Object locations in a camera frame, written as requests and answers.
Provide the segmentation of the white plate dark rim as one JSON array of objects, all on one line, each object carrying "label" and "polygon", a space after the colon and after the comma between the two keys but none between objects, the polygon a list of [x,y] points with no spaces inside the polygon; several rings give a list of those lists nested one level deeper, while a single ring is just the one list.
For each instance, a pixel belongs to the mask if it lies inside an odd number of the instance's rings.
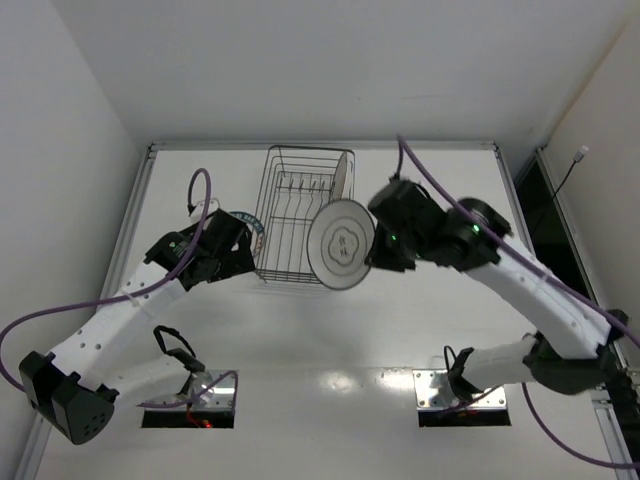
[{"label": "white plate dark rim", "polygon": [[362,204],[351,199],[330,202],[317,213],[307,236],[311,272],[328,289],[356,287],[370,272],[366,257],[374,233],[374,222]]}]

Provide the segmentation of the orange sunburst plate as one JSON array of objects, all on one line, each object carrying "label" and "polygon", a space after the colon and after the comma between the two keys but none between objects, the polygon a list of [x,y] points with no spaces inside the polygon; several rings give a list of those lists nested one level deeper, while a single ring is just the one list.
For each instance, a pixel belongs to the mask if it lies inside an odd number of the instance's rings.
[{"label": "orange sunburst plate", "polygon": [[344,196],[349,169],[348,153],[343,152],[338,160],[333,178],[331,199],[338,200]]}]

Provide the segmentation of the wire dish rack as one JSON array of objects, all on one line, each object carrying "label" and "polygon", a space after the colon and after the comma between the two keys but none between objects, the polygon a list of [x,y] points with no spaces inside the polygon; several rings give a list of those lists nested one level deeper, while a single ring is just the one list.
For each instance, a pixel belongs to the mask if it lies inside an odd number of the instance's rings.
[{"label": "wire dish rack", "polygon": [[351,149],[276,144],[267,157],[256,205],[265,227],[256,273],[265,282],[318,285],[307,258],[307,236],[320,209],[330,202],[338,160],[348,153],[342,198],[354,196],[356,154]]}]

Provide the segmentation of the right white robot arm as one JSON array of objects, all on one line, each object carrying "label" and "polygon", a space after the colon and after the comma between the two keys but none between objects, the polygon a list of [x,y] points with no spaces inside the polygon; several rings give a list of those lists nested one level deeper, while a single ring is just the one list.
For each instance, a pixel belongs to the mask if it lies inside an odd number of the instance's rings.
[{"label": "right white robot arm", "polygon": [[616,379],[620,369],[612,345],[622,332],[552,286],[551,271],[537,276],[511,257],[508,248],[544,267],[490,205],[472,197],[459,203],[472,220],[455,208],[442,209],[421,185],[393,179],[367,206],[377,221],[369,266],[405,272],[425,261],[452,268],[488,287],[536,328],[513,343],[461,350],[448,369],[445,391],[469,403],[505,384],[536,382],[577,395]]}]

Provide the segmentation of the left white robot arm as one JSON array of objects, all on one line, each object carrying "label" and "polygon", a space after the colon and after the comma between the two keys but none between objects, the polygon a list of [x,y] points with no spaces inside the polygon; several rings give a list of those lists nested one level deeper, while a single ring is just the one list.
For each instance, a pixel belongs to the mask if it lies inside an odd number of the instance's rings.
[{"label": "left white robot arm", "polygon": [[214,283],[254,271],[248,225],[221,209],[204,229],[191,226],[163,236],[122,285],[124,299],[99,309],[49,353],[29,353],[20,363],[31,406],[72,444],[95,438],[118,408],[158,407],[173,396],[193,404],[216,384],[188,345],[161,349],[163,355],[124,372],[111,368],[128,344],[165,309],[200,283]]}]

